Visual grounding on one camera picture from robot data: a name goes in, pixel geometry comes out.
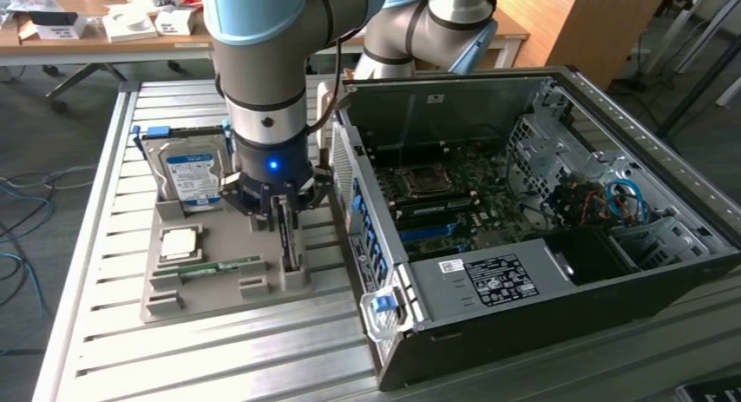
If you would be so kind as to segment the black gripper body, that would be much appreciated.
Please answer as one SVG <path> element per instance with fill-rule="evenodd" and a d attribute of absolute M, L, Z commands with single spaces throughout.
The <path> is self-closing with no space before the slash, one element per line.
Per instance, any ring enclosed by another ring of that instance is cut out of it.
<path fill-rule="evenodd" d="M 241 166 L 240 183 L 252 194 L 261 194 L 264 185 L 273 192 L 273 188 L 281 189 L 286 182 L 292 188 L 300 188 L 313 178 L 305 133 L 277 144 L 260 144 L 234 135 L 233 143 Z"/>

